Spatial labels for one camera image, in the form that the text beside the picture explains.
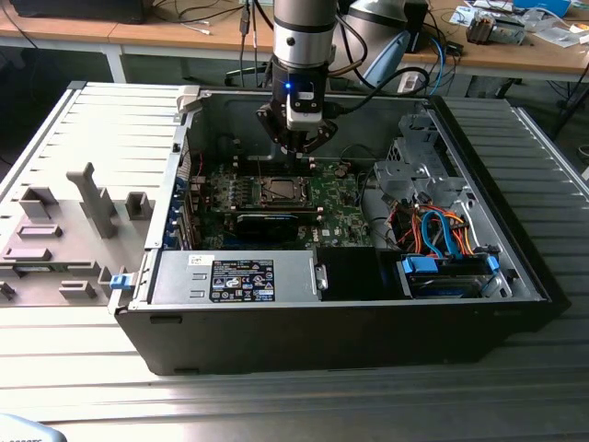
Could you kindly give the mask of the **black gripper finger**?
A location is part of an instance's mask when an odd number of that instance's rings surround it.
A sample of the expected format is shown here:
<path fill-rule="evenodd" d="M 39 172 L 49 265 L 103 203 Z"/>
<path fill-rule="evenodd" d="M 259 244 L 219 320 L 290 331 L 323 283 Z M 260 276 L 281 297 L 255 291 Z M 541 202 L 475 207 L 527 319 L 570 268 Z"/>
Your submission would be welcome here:
<path fill-rule="evenodd" d="M 262 105 L 256 111 L 256 116 L 271 140 L 280 147 L 285 167 L 289 171 L 294 171 L 299 147 L 297 132 L 287 127 L 283 112 L 276 112 L 271 104 Z"/>
<path fill-rule="evenodd" d="M 297 136 L 297 172 L 302 175 L 308 175 L 309 159 L 312 154 L 329 142 L 337 133 L 338 126 L 332 121 L 323 121 L 317 128 L 317 134 L 311 138 L 308 137 L 308 132 L 301 132 Z"/>

